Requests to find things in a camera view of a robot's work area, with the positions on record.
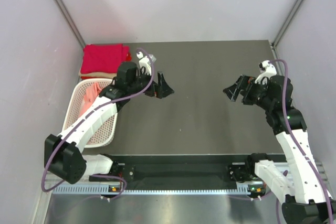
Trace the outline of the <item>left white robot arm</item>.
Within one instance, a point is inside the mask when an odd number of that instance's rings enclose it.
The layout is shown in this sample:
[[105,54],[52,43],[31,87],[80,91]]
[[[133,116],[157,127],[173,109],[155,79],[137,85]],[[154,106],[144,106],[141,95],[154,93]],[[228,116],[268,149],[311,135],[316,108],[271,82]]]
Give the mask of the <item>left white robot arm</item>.
[[98,129],[122,107],[139,94],[158,99],[174,93],[162,72],[153,80],[153,67],[137,67],[134,62],[123,62],[112,82],[104,87],[93,104],[75,123],[58,135],[49,135],[44,145],[44,167],[70,184],[77,183],[83,175],[102,174],[114,180],[119,168],[104,155],[85,159],[82,152]]

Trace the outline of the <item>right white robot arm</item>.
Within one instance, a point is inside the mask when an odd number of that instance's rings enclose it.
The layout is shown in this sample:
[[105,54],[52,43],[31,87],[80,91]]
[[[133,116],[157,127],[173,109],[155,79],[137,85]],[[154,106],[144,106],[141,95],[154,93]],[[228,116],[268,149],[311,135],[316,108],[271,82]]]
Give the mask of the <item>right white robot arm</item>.
[[286,76],[241,75],[223,93],[231,101],[242,95],[242,104],[265,111],[266,121],[280,144],[292,175],[289,180],[267,154],[248,156],[245,174],[261,179],[276,196],[286,223],[334,223],[335,200],[318,172],[309,146],[302,113],[292,106],[293,86]]

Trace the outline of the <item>crimson t shirt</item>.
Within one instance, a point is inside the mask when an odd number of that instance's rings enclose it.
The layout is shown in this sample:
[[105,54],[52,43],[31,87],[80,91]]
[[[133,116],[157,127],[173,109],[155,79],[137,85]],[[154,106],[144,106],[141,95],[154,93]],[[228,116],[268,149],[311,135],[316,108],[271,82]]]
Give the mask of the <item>crimson t shirt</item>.
[[86,45],[83,49],[81,74],[116,73],[124,61],[130,61],[130,48],[123,44]]

